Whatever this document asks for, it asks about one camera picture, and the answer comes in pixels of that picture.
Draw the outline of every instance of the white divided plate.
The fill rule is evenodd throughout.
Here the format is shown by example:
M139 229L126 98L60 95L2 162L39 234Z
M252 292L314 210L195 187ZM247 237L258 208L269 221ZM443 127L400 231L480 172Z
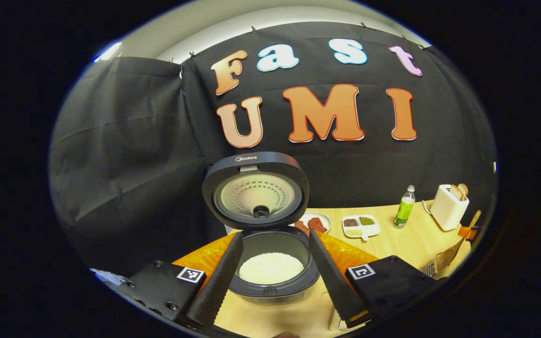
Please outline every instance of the white divided plate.
M372 224L372 225L361 225L360 224L360 218L361 217L368 217L370 218L371 220L373 220L373 222L375 222L375 224ZM358 226L356 227L346 227L344 225L344 221L345 220L349 220L349 219L352 219L352 220L356 220L356 223L358 223ZM347 237L350 237L350 238L362 238L363 240L367 241L369 240L369 237L370 236L376 236L378 233L381 232L381 229L379 228L379 223L377 221L377 218L375 218L374 216L372 215L352 215L352 216L346 216L343 218L343 220L341 220L341 227L343 227L344 229L344 234L347 236ZM363 234L362 236L350 236L348 235L348 232L347 230L360 230L361 233Z
M302 218L300 218L299 220L304 222L304 225L308 227L309 220L312 220L314 217L318 217L320 219L320 222L323 223L323 226L325 227L325 229L327 229L325 233L328 233L329 229L331 229L331 219L325 214L316 211L307 211L302 215ZM296 226L296 224L292 223L289 226L294 227Z

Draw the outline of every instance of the green drink bottle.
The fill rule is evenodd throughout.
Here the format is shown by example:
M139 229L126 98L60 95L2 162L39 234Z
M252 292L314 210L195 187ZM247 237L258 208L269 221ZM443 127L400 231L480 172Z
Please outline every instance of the green drink bottle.
M415 186L409 185L406 194L402 196L400 200L400 207L398 208L398 214L395 216L394 225L397 227L404 227L408 221L408 216L412 211L412 206L415 203Z

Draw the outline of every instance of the rice cooker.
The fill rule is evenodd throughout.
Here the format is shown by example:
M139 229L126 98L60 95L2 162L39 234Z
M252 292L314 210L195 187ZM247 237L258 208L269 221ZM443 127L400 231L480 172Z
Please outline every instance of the rice cooker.
M289 226L303 216L309 200L308 179L294 158L276 152L224 158L208 170L202 194L217 219L243 231L243 254L230 291L257 304L286 304L307 296L320 274L308 236ZM266 253L295 257L303 270L275 284L255 284L239 277L243 263Z

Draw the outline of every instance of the table surface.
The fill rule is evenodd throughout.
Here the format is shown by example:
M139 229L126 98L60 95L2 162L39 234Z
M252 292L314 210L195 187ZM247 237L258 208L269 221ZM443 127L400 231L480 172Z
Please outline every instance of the table surface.
M432 201L425 201L427 208ZM442 231L433 216L427 214L421 202L415 203L408 222L403 228L393 225L398 205L357 207L339 209L308 208L325 214L331 219L328 234L382 259L397 255L417 269L422 269L435 255L453 246L460 240L457 228ZM350 215L372 215L380 226L380 233L369 237L348 238L343 233L341 220ZM466 240L451 265L438 277L449 276L470 253ZM232 291L227 291L215 325L223 329L252 338L270 338L284 331L291 331L301 338L332 338L344 334L332 331L329 325L335 308L329 298L322 278L311 286L311 294L304 300L285 305L262 306L245 301Z

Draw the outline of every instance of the midea logo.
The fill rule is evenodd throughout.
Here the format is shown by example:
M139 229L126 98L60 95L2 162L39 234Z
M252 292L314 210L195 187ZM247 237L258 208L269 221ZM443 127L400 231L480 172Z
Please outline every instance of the midea logo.
M235 162L241 162L241 161L244 161L244 160L256 160L256 159L257 159L256 156L248 156L248 157L239 156L238 158L235 159Z

